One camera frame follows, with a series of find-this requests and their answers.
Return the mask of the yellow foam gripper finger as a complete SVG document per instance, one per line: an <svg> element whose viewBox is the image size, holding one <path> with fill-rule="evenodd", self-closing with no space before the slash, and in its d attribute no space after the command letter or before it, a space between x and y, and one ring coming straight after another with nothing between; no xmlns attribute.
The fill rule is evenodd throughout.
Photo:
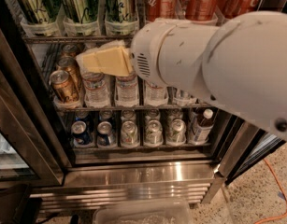
<svg viewBox="0 0 287 224"><path fill-rule="evenodd" d="M128 77L134 68L130 51L123 40L114 40L100 48L87 49L76 56L82 74L93 72L116 77Z"/></svg>

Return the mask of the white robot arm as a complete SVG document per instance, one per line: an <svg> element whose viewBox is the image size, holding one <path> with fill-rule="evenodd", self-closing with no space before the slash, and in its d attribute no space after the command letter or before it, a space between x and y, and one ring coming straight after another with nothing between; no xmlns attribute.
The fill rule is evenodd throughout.
<svg viewBox="0 0 287 224"><path fill-rule="evenodd" d="M139 77L175 87L287 141L287 14L258 11L224 25L158 19L139 30L129 52L91 49L86 72Z"/></svg>

